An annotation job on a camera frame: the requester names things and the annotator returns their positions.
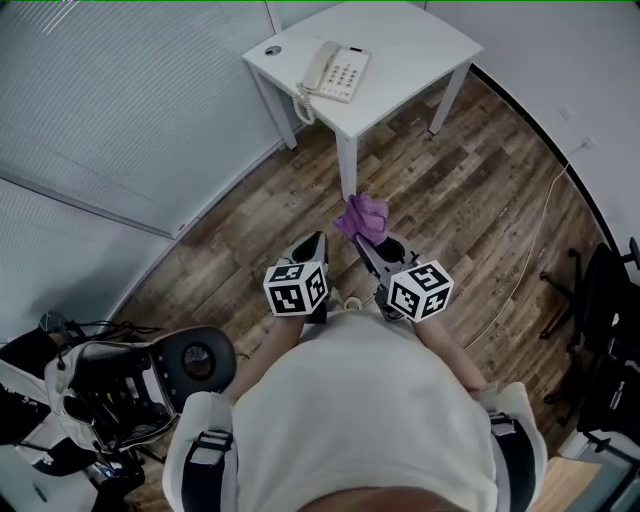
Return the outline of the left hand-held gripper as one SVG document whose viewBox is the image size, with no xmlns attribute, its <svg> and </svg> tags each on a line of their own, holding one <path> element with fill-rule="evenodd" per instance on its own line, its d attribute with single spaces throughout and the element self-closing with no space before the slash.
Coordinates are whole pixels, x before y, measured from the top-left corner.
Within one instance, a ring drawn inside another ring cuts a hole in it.
<svg viewBox="0 0 640 512">
<path fill-rule="evenodd" d="M 324 324 L 330 295 L 323 266 L 329 263 L 327 235 L 315 231 L 301 237 L 287 249 L 287 259 L 304 263 L 280 264 L 267 269 L 263 287 L 272 314 L 301 316 L 307 324 Z"/>
</svg>

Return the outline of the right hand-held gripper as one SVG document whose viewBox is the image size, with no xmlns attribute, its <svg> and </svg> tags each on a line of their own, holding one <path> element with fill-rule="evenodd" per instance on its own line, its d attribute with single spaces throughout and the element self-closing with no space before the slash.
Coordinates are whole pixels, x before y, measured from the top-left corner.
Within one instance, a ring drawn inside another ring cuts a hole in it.
<svg viewBox="0 0 640 512">
<path fill-rule="evenodd" d="M 354 242 L 367 270 L 379 281 L 388 281 L 379 286 L 375 295 L 387 321 L 406 318 L 420 323 L 446 309 L 453 279 L 437 260 L 415 262 L 419 253 L 411 241 L 389 233 L 377 246 L 360 234 Z M 394 273 L 396 264 L 409 263 L 408 268 Z"/>
</svg>

